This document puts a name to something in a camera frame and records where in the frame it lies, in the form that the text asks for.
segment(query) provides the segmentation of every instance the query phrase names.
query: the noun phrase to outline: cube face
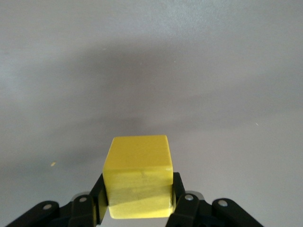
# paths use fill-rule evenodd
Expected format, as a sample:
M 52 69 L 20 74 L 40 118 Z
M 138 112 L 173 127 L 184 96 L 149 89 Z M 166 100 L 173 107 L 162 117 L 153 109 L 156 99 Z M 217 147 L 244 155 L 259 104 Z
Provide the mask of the cube face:
M 166 136 L 114 138 L 103 177 L 112 218 L 172 213 L 173 168 Z

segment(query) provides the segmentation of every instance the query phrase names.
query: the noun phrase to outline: yellow cube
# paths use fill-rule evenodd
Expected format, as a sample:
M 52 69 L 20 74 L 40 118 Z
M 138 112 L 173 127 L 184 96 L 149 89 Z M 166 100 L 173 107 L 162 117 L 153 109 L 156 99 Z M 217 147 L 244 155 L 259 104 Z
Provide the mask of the yellow cube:
M 112 218 L 163 218 L 173 210 L 173 167 L 165 135 L 115 137 L 103 178 Z

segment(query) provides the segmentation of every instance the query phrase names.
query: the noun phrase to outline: gray surface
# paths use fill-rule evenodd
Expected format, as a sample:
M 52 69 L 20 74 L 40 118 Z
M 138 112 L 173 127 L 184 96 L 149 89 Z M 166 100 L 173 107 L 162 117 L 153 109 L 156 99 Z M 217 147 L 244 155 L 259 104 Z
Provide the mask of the gray surface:
M 112 138 L 142 134 L 207 202 L 303 226 L 302 53 L 301 0 L 1 1 L 0 226 L 90 190 Z

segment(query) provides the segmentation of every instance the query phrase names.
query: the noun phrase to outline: screw head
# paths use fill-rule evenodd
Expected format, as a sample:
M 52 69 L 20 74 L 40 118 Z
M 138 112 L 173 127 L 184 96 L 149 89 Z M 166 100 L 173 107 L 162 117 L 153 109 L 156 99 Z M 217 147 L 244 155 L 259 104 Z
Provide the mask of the screw head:
M 85 202 L 86 200 L 87 200 L 86 197 L 82 197 L 82 198 L 79 199 L 79 202 Z
M 194 199 L 194 197 L 192 195 L 188 194 L 185 196 L 185 199 L 188 201 L 192 201 Z
M 219 204 L 221 207 L 227 207 L 227 206 L 228 206 L 228 203 L 227 203 L 225 200 L 219 200 L 219 201 L 218 201 L 218 204 Z
M 195 195 L 199 200 L 205 200 L 203 195 L 196 191 L 185 191 L 186 194 L 192 194 Z
M 50 209 L 51 207 L 52 207 L 51 204 L 46 204 L 46 205 L 43 207 L 43 209 L 44 209 L 44 210 L 48 210 L 48 209 Z

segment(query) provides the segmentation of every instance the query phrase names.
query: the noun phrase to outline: black plastic linkage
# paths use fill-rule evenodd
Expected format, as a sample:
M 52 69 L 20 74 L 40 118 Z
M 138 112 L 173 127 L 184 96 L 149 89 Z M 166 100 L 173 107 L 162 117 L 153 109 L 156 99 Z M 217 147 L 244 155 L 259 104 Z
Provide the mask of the black plastic linkage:
M 182 179 L 180 173 L 175 172 L 173 175 L 173 195 L 176 198 L 176 203 L 178 202 L 179 198 L 185 193 L 185 189 L 182 183 Z
M 58 214 L 59 204 L 57 202 L 44 201 L 35 205 L 6 227 L 40 227 L 57 217 Z
M 71 218 L 71 207 L 72 202 L 60 207 L 58 216 L 46 224 L 45 227 L 67 227 Z
M 213 215 L 213 207 L 205 200 L 200 200 L 196 223 L 198 227 L 223 227 L 225 222 Z
M 233 200 L 222 198 L 213 201 L 213 211 L 224 219 L 226 227 L 263 227 Z
M 195 195 L 183 194 L 177 202 L 175 212 L 170 215 L 166 227 L 192 227 L 198 208 L 199 199 Z
M 101 225 L 108 207 L 108 201 L 102 174 L 95 183 L 93 189 L 90 191 L 89 195 L 92 196 L 96 205 L 97 224 Z
M 74 199 L 68 227 L 95 227 L 96 224 L 96 205 L 92 196 L 81 195 Z

